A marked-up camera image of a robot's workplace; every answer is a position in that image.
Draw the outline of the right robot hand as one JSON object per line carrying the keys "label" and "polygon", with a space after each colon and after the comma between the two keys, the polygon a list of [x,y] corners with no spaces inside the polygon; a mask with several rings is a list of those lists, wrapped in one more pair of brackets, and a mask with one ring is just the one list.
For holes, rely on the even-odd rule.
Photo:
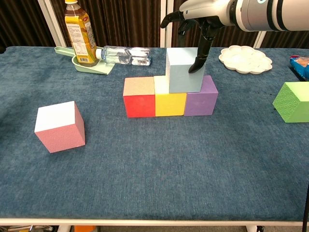
{"label": "right robot hand", "polygon": [[161,21],[162,29],[171,22],[180,22],[178,28],[180,36],[184,36],[195,23],[201,29],[197,56],[194,64],[189,68],[189,73],[195,73],[203,67],[218,30],[234,25],[230,19],[232,5],[231,0],[187,0],[177,11],[167,14]]}

